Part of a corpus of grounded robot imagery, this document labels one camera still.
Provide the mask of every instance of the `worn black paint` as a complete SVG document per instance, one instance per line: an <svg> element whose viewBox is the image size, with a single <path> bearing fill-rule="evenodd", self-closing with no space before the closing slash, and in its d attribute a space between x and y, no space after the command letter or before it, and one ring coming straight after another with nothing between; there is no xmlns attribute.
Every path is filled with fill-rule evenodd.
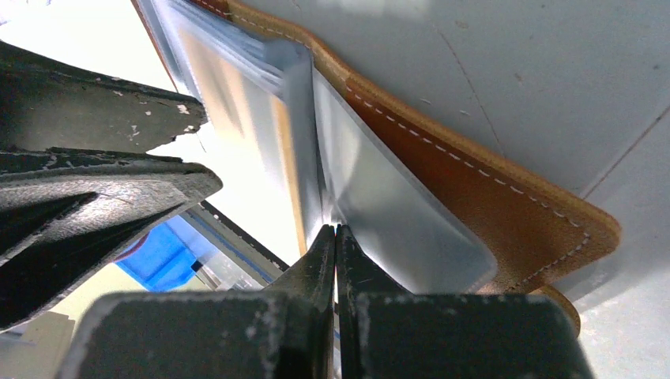
<svg viewBox="0 0 670 379"><path fill-rule="evenodd" d="M205 122L205 110L193 97L78 69L0 41L0 149L147 152Z"/></svg>

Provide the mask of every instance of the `tan leather edge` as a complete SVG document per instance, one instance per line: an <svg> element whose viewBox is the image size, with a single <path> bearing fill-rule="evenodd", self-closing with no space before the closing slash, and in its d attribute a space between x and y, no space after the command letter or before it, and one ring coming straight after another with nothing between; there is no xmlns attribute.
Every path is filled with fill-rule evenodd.
<svg viewBox="0 0 670 379"><path fill-rule="evenodd" d="M172 78L172 75L170 75L170 70L168 69L168 65L165 63L165 58L163 55L159 52L160 49L158 48L158 43L156 43L156 40L153 38L151 34L151 30L149 29L149 24L147 24L144 16L142 16L142 12L140 11L140 5L137 3L137 0L130 0L131 3L133 3L133 7L135 8L135 12L137 12L137 16L140 17L140 21L142 22L142 25L145 27L147 34L149 35L149 39L151 40L151 44L153 45L153 50L156 51L156 54L158 55L158 59L160 59L160 64L163 65L163 68L165 69L165 72L167 73L167 76L170 78L170 83L172 83L173 89L177 89L177 84L175 83L175 79Z"/></svg>
<svg viewBox="0 0 670 379"><path fill-rule="evenodd" d="M291 121L288 117L286 104L280 99L273 96L271 107L273 109L274 118L279 125L279 136L281 140L281 157L282 165L284 166L284 174L288 178L289 183L298 182L298 168L295 164L295 155L293 154L293 141L291 139ZM295 229L298 231L298 250L302 257L307 253L307 238L305 236L305 225L303 223L302 206L300 203L300 195L298 186L290 186L288 189L289 196L293 207L293 218L295 219Z"/></svg>
<svg viewBox="0 0 670 379"><path fill-rule="evenodd" d="M579 336L579 332L582 330L582 320L579 317L579 312L574 308L572 302L568 300L562 293L556 290L552 286L544 286L536 289L530 293L531 295L545 295L548 296L551 300L556 302L563 310L566 315L572 320L575 337Z"/></svg>

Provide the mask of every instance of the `blue bin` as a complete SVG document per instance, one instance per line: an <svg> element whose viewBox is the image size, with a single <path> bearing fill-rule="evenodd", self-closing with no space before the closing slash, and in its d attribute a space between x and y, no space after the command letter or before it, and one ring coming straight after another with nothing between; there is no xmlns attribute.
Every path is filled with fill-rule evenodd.
<svg viewBox="0 0 670 379"><path fill-rule="evenodd" d="M163 292L193 278L191 266L209 250L211 244L182 217L175 216L154 227L137 251L116 264L147 290Z"/></svg>

